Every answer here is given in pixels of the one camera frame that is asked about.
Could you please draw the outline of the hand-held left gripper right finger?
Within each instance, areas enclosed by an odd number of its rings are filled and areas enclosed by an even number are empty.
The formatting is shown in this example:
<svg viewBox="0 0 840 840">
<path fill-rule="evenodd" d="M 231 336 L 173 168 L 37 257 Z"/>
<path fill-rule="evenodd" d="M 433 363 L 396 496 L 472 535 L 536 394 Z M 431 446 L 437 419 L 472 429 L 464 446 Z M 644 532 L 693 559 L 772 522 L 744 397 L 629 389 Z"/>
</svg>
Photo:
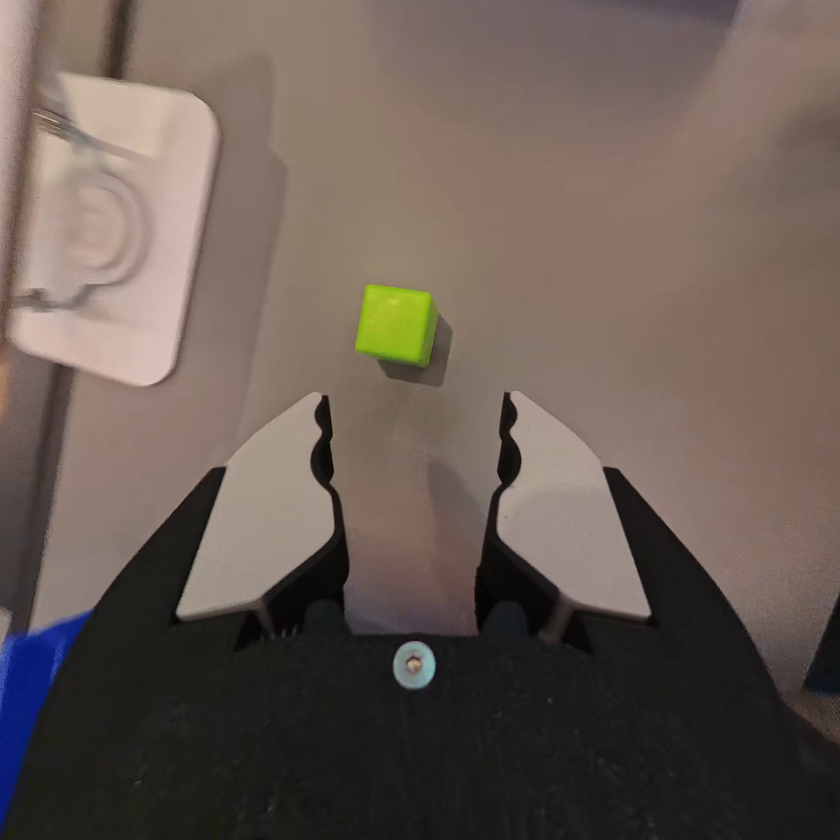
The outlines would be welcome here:
<svg viewBox="0 0 840 840">
<path fill-rule="evenodd" d="M 594 451 L 520 391 L 504 394 L 498 434 L 476 622 L 515 602 L 527 624 L 577 615 L 648 624 L 652 609 Z"/>
</svg>

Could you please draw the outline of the grey desk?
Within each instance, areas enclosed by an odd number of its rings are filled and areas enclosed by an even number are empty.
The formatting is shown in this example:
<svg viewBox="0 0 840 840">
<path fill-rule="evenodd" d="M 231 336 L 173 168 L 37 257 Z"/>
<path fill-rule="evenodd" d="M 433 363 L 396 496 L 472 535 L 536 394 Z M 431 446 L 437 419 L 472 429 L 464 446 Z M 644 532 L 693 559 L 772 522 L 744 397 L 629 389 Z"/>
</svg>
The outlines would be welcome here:
<svg viewBox="0 0 840 840">
<path fill-rule="evenodd" d="M 49 2 L 61 66 L 222 134 L 173 373 L 9 349 L 2 609 L 90 609 L 204 472 L 332 405 L 355 629 L 469 634 L 504 392 L 619 468 L 784 698 L 838 596 L 838 2 Z M 419 370 L 357 353 L 428 291 Z"/>
</svg>

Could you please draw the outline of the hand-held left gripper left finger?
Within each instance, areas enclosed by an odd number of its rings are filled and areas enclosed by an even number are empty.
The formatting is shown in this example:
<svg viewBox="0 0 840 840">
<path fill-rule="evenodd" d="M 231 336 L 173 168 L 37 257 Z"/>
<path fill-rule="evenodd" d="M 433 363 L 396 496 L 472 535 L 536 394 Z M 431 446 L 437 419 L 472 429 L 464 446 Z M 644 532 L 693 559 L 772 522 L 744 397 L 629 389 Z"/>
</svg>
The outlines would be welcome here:
<svg viewBox="0 0 840 840">
<path fill-rule="evenodd" d="M 251 435 L 224 468 L 175 610 L 182 621 L 252 612 L 297 624 L 343 606 L 349 551 L 332 485 L 329 398 L 312 392 Z"/>
</svg>

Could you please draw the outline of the green cube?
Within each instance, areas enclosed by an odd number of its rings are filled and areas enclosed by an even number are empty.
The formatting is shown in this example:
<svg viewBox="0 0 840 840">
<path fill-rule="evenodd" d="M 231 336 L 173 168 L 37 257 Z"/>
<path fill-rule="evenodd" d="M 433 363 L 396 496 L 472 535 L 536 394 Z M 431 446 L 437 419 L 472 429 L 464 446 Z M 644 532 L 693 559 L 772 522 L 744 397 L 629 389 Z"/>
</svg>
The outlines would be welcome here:
<svg viewBox="0 0 840 840">
<path fill-rule="evenodd" d="M 438 308 L 425 290 L 365 286 L 354 349 L 378 361 L 419 370 L 429 366 Z"/>
</svg>

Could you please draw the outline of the blue plastic bin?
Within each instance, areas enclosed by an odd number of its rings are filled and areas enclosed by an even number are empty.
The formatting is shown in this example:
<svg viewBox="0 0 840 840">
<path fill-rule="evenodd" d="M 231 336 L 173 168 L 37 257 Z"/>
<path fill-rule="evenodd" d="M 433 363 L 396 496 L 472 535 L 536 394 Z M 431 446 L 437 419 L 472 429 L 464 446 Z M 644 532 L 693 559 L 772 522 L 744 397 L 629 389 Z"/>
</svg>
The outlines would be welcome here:
<svg viewBox="0 0 840 840">
<path fill-rule="evenodd" d="M 83 612 L 32 633 L 11 634 L 1 653 L 1 821 L 5 821 L 35 722 L 71 646 Z"/>
</svg>

